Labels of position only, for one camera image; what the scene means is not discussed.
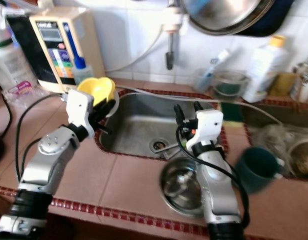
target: mug handle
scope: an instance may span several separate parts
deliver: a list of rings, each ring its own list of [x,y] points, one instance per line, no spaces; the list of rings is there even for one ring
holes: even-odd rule
[[[282,173],[285,171],[285,168],[284,168],[285,162],[282,159],[278,158],[278,157],[276,157],[276,161],[277,161],[277,163],[279,165],[279,167],[278,167],[279,170],[278,170],[277,173],[275,173],[274,178],[281,179],[281,178],[283,178],[283,174]]]

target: black cable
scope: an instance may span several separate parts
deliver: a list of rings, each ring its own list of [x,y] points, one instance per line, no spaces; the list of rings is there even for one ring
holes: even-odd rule
[[[20,116],[19,121],[17,123],[17,127],[16,127],[16,139],[15,139],[15,171],[16,171],[16,176],[17,176],[18,182],[20,182],[20,180],[21,180],[20,167],[19,167],[19,142],[20,142],[20,132],[21,132],[22,121],[23,121],[25,115],[28,113],[28,111],[31,110],[36,104],[38,104],[38,103],[40,103],[43,100],[48,99],[48,98],[61,97],[61,96],[62,96],[62,94],[60,94],[60,93],[54,93],[54,94],[42,97],[41,99],[34,102],[31,106],[29,106],[23,112],[22,116]]]
[[[1,134],[1,137],[4,138],[5,135],[8,133],[10,127],[11,127],[11,124],[12,124],[12,121],[13,121],[13,114],[12,114],[12,111],[11,111],[11,109],[10,109],[10,106],[9,106],[8,102],[6,101],[6,99],[5,99],[4,95],[3,95],[3,93],[1,93],[1,95],[2,95],[3,102],[4,102],[4,104],[5,104],[6,108],[7,108],[8,114],[9,114],[8,124],[7,124],[7,126],[6,126],[6,128],[5,128],[5,130],[4,130],[4,132]]]
[[[238,176],[236,170],[230,165],[229,167],[232,169],[232,171],[235,173],[236,176],[232,175],[231,173],[229,173],[228,171],[224,170],[223,168],[219,167],[219,166],[216,166],[212,163],[209,163],[209,162],[206,162],[206,161],[203,161],[195,156],[193,156],[192,154],[190,154],[182,145],[181,143],[181,139],[180,139],[180,131],[181,131],[181,126],[178,126],[177,129],[176,129],[176,141],[181,149],[181,151],[187,156],[189,157],[190,159],[194,160],[195,162],[199,163],[199,164],[203,164],[203,165],[206,165],[210,168],[213,168],[213,169],[216,169],[218,171],[220,171],[222,174],[228,176],[230,179],[232,179],[238,186],[238,189],[239,189],[239,193],[240,193],[240,197],[241,197],[241,200],[242,200],[242,203],[243,203],[243,207],[244,207],[244,214],[243,214],[243,218],[242,218],[242,226],[243,228],[246,228],[249,223],[250,223],[250,213],[249,213],[249,207],[250,207],[250,203],[249,203],[249,196],[247,194],[247,192],[245,191],[244,187],[242,186],[242,183],[240,181],[240,177]]]
[[[20,164],[20,175],[23,176],[24,174],[24,165],[25,165],[25,161],[26,161],[26,156],[27,154],[29,153],[29,150],[31,149],[31,147],[38,143],[42,138],[38,138],[38,139],[35,139],[34,141],[32,141],[25,149],[24,153],[23,153],[23,158],[22,158],[22,162]]]

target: sink drain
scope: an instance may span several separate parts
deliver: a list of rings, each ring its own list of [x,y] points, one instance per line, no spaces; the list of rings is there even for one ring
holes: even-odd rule
[[[157,138],[157,139],[153,139],[150,143],[149,143],[149,149],[155,153],[155,151],[163,149],[167,146],[169,146],[169,142],[165,139],[162,138]]]

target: countertop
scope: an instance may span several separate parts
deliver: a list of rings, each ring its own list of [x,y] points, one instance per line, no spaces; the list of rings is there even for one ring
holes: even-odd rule
[[[143,89],[192,92],[186,85],[123,79],[115,82]],[[21,126],[20,156],[31,141],[68,123],[65,108],[65,104],[55,97],[29,111]],[[15,133],[24,109],[11,109],[13,122],[4,138],[6,153],[0,161],[1,195],[8,195],[18,188],[14,165]],[[0,133],[8,119],[0,96]],[[250,146],[248,136],[244,128],[236,124],[224,124],[223,127],[229,144],[227,160],[234,164],[242,151]],[[35,152],[33,147],[27,159]],[[203,219],[182,216],[161,198],[158,179],[164,165],[164,161],[103,152],[94,139],[86,139],[68,163],[49,211],[168,238],[206,239]],[[250,239],[308,240],[308,182],[287,178],[275,180],[262,192],[250,195],[249,199],[251,223],[245,234],[251,236]]]

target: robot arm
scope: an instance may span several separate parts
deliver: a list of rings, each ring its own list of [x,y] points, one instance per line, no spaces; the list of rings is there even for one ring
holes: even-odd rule
[[[222,147],[215,146],[222,129],[223,113],[215,109],[203,109],[198,102],[194,103],[194,108],[196,118],[185,120],[181,107],[174,107],[180,134],[187,139],[187,151],[192,152],[195,158],[232,174]],[[232,180],[205,164],[197,164],[196,178],[201,188],[204,218],[210,239],[243,240],[241,214]]]
[[[48,207],[62,179],[65,167],[85,138],[93,138],[94,130],[102,128],[114,100],[93,107],[94,98],[71,90],[66,111],[68,126],[61,126],[44,136],[37,153],[26,166],[18,193],[8,215],[0,219],[0,240],[37,239],[46,225]]]

